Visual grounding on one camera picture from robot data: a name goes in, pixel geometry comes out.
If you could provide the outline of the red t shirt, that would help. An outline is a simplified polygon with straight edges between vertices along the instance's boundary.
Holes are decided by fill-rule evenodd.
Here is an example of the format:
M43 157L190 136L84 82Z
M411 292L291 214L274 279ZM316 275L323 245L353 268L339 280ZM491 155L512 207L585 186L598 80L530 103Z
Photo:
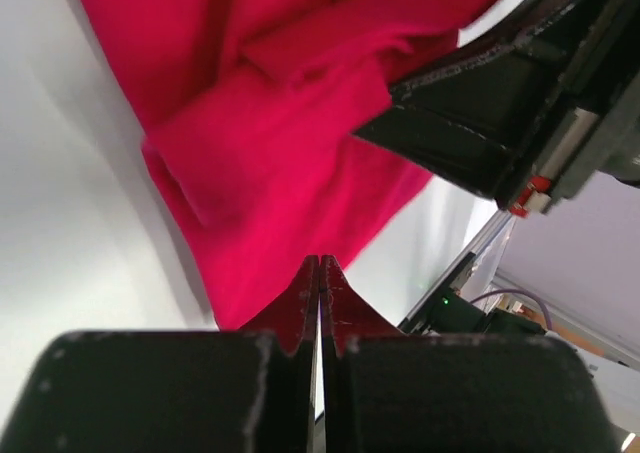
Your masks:
M498 0L80 0L214 318L351 263L430 173L355 135Z

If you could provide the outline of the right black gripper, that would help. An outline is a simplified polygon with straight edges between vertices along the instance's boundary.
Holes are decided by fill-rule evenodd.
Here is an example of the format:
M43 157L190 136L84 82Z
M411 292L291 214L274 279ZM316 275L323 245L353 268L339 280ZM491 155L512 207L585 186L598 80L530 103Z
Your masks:
M512 145L559 87L500 189ZM404 78L355 135L519 217L597 172L639 185L639 0L523 0L460 50Z

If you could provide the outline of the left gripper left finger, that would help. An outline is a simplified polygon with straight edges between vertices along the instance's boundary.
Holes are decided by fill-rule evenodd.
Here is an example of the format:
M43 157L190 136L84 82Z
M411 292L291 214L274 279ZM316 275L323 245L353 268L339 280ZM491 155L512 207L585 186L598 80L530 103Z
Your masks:
M319 261L235 331L90 331L41 353L13 452L309 452Z

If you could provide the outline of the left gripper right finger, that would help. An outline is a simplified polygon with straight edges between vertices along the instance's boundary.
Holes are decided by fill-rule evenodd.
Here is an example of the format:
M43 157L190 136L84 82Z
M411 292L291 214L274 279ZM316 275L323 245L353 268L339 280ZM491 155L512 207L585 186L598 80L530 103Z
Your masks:
M616 452L586 365L541 335L400 332L320 262L330 452Z

